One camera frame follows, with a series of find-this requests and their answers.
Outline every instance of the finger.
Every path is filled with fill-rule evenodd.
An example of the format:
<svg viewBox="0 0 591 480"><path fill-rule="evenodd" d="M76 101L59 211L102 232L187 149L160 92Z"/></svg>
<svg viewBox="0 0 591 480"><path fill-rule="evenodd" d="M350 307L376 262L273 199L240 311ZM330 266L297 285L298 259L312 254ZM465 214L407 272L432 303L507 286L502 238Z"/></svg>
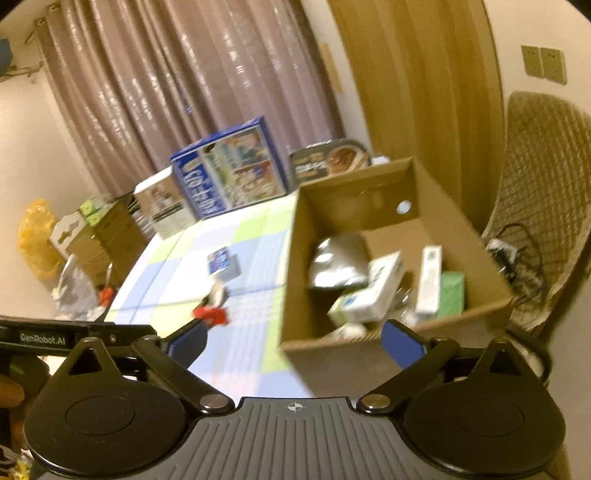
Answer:
<svg viewBox="0 0 591 480"><path fill-rule="evenodd" d="M14 408L24 400L25 391L22 387L10 378L0 375L0 408Z"/></svg>
<svg viewBox="0 0 591 480"><path fill-rule="evenodd" d="M22 430L22 422L25 418L24 408L17 407L10 411L10 433L12 437L12 448L18 452L18 449L26 449L25 435Z"/></svg>

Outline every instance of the table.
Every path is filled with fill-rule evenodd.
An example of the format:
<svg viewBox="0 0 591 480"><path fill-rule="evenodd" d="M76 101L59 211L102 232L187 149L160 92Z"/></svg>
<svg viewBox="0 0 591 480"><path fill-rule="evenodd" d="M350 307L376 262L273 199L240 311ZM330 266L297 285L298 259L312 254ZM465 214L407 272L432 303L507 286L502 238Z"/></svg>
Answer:
<svg viewBox="0 0 591 480"><path fill-rule="evenodd" d="M206 257L221 247L241 274L226 284L227 326L209 332L189 370L238 402L241 397L310 397L278 350L297 193L202 220L147 246L113 301L107 321L152 325L162 337L191 321L209 292Z"/></svg>

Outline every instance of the red object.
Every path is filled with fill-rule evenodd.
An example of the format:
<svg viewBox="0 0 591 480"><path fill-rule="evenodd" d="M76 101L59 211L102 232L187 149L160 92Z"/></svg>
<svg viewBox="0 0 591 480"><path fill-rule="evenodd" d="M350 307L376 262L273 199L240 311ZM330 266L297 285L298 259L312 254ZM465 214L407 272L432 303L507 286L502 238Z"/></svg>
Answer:
<svg viewBox="0 0 591 480"><path fill-rule="evenodd" d="M205 324L211 328L216 325L227 325L228 316L225 309L209 307L207 305L199 305L193 309L193 317L201 319Z"/></svg>
<svg viewBox="0 0 591 480"><path fill-rule="evenodd" d="M115 298L115 289L113 287L105 287L100 291L100 305L108 308L113 303Z"/></svg>

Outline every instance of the plastic bag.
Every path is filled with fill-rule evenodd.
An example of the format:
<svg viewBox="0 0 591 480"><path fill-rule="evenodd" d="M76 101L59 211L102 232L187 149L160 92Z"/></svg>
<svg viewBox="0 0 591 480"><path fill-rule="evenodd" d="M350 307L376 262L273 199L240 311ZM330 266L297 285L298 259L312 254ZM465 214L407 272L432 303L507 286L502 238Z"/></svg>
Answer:
<svg viewBox="0 0 591 480"><path fill-rule="evenodd" d="M309 272L310 288L365 288L368 282L369 253L359 233L326 238L316 248Z"/></svg>
<svg viewBox="0 0 591 480"><path fill-rule="evenodd" d="M56 278L64 259L49 240L57 218L46 200L29 205L18 226L18 250L39 280Z"/></svg>
<svg viewBox="0 0 591 480"><path fill-rule="evenodd" d="M94 285L78 267L75 255L69 256L51 296L57 312L67 320L94 321L105 311L99 305Z"/></svg>

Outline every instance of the human hand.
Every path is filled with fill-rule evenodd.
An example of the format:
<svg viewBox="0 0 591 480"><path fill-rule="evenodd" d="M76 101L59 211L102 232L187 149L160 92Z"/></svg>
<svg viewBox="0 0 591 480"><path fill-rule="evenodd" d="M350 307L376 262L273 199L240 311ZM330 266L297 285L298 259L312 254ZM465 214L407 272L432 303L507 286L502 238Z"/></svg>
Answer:
<svg viewBox="0 0 591 480"><path fill-rule="evenodd" d="M0 374L0 408L10 409L10 431L14 446L25 448L22 422L27 410L25 391L15 381Z"/></svg>

